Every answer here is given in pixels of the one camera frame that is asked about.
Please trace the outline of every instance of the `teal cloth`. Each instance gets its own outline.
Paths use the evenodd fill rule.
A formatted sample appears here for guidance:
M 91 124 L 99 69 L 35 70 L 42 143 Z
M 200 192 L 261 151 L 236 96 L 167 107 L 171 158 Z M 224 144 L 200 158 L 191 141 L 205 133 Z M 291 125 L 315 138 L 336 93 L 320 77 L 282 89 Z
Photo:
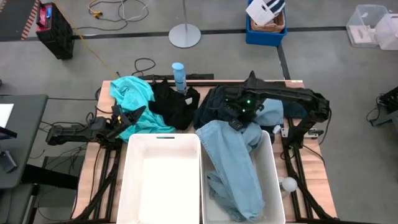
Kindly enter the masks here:
M 122 110 L 133 111 L 147 106 L 136 125 L 128 127 L 119 137 L 128 142 L 135 133 L 174 133 L 175 128 L 164 123 L 162 115 L 152 113 L 148 101 L 155 101 L 150 85 L 140 78 L 129 76 L 111 82 L 110 94 L 116 99 Z

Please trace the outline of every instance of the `wooden table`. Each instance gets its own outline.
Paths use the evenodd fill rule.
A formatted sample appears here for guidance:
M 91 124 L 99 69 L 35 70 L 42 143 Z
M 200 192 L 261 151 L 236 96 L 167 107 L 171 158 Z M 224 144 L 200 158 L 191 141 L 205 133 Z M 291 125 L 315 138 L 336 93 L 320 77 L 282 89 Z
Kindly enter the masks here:
M 223 80 L 224 82 L 242 82 L 241 80 Z M 203 81 L 203 80 L 198 80 L 198 81 L 188 81 L 189 83 L 195 83 L 195 82 L 216 82 L 214 80 L 208 80 L 208 81 Z M 290 81 L 281 81 L 285 82 L 286 86 L 292 87 L 292 88 L 298 88 L 298 87 L 303 87 L 303 81 L 296 81 L 296 80 L 290 80 Z M 98 108 L 103 110 L 103 111 L 111 111 L 111 107 L 114 105 L 115 99 L 109 95 L 109 85 L 110 81 L 104 81 L 101 89 L 101 94 L 99 96 L 98 100 Z M 204 97 L 208 93 L 208 90 L 210 88 L 213 88 L 213 86 L 198 86 L 195 87 L 196 90 L 200 93 L 200 103 L 202 103 Z M 104 116 L 105 118 L 110 117 L 110 114 L 104 114 L 102 112 L 98 112 L 98 116 Z M 192 125 L 184 131 L 185 133 L 194 133 L 194 128 Z M 304 140 L 304 144 L 314 151 L 320 152 L 320 148 L 318 145 L 317 140 Z M 275 142 L 272 145 L 272 148 L 274 150 L 274 157 L 275 157 L 275 163 L 277 166 L 277 172 L 279 177 L 287 177 L 287 170 L 285 166 L 285 161 L 283 161 L 280 158 L 280 154 L 283 151 L 282 148 L 282 141 L 280 135 L 277 135 L 275 137 Z M 98 161 L 96 167 L 94 167 L 95 164 L 95 159 L 98 150 L 101 150 L 99 152 L 98 156 Z M 119 171 L 118 171 L 118 179 L 116 182 L 116 192 L 114 195 L 114 202 L 113 202 L 113 210 L 111 214 L 111 222 L 116 221 L 116 217 L 118 215 L 118 206 L 119 206 L 119 198 L 120 198 L 120 192 L 121 192 L 121 186 L 122 186 L 122 177 L 123 177 L 123 171 L 124 171 L 124 162 L 126 160 L 126 152 L 127 152 L 127 144 L 123 145 L 122 148 L 122 153 L 121 153 L 121 162 L 119 166 Z M 303 164 L 303 169 L 307 181 L 307 188 L 311 192 L 311 194 L 314 196 L 314 198 L 317 200 L 317 202 L 323 207 L 323 209 L 331 216 L 335 217 L 336 216 L 336 210 L 335 206 L 333 203 L 333 199 L 331 196 L 330 192 L 330 187 L 328 183 L 328 177 L 326 176 L 326 171 L 325 167 L 323 166 L 322 160 L 314 155 L 314 153 L 310 152 L 309 150 L 303 148 L 300 151 L 301 158 L 302 158 L 302 164 Z M 79 182 L 79 188 L 78 188 L 78 198 L 76 202 L 76 209 L 75 212 L 73 213 L 73 217 L 77 217 L 83 210 L 84 208 L 88 205 L 90 201 L 90 192 L 91 192 L 91 186 L 93 183 L 93 172 L 95 171 L 95 178 L 94 178 L 94 187 L 93 187 L 93 196 L 96 193 L 98 189 L 98 184 L 100 182 L 100 175 L 101 175 L 101 168 L 104 160 L 104 149 L 99 149 L 99 145 L 97 143 L 89 143 L 87 150 L 86 150 L 86 156 L 85 160 L 83 163 L 83 168 L 81 170 L 81 176 L 80 176 L 80 182 Z M 113 160 L 111 159 L 109 162 L 109 170 L 112 167 Z M 102 203 L 101 203 L 101 210 L 99 213 L 100 218 L 105 217 L 105 210 L 106 210 L 106 203 L 108 199 L 108 191 L 109 189 L 105 192 Z M 303 197 L 301 192 L 298 190 L 297 191 L 298 195 L 298 203 L 300 205 L 300 211 L 301 211 L 301 216 L 305 217 L 305 206 L 303 202 Z M 287 222 L 294 222 L 295 221 L 295 215 L 293 211 L 293 205 L 292 205 L 292 199 L 290 197 L 287 197 L 283 199 L 284 202 L 284 209 L 285 209 L 285 216 Z

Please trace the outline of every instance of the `white plastic bin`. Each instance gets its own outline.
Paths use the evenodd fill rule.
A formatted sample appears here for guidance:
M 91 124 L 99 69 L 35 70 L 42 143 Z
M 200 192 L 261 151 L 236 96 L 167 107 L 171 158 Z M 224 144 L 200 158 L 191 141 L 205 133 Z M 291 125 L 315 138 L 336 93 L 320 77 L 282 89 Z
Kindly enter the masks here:
M 398 50 L 398 14 L 386 14 L 376 26 L 377 41 L 383 50 Z
M 118 224 L 198 224 L 200 140 L 196 134 L 133 134 Z
M 259 147 L 251 154 L 260 181 L 262 197 L 266 202 L 262 216 L 254 222 L 258 224 L 284 224 L 285 212 L 280 195 L 279 181 L 275 166 L 274 153 L 269 134 L 262 132 Z M 233 224 L 228 214 L 209 196 L 207 173 L 214 170 L 213 163 L 206 151 L 202 149 L 202 188 L 203 188 L 203 223 L 204 224 Z
M 354 47 L 376 47 L 376 35 L 386 35 L 376 26 L 388 14 L 386 7 L 378 5 L 358 5 L 347 23 L 347 32 Z

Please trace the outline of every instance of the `floor lamp base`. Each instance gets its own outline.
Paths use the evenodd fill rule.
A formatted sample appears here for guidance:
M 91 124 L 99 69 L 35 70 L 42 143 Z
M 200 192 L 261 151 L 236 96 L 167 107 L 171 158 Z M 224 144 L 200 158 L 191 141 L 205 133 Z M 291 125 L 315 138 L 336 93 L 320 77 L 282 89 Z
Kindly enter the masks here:
M 188 32 L 185 30 L 185 24 L 180 24 L 169 32 L 170 42 L 180 48 L 195 46 L 200 40 L 200 30 L 194 25 L 187 24 Z

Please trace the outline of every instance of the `light blue bottle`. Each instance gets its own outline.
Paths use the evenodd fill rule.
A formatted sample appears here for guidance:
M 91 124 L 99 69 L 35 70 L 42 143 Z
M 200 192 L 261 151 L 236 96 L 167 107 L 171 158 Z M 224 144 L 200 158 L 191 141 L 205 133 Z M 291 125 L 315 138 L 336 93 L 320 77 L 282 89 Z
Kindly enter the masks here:
M 175 86 L 177 87 L 177 92 L 181 94 L 186 94 L 187 92 L 187 81 L 185 80 L 185 70 L 184 65 L 178 62 L 173 63 L 173 74 Z

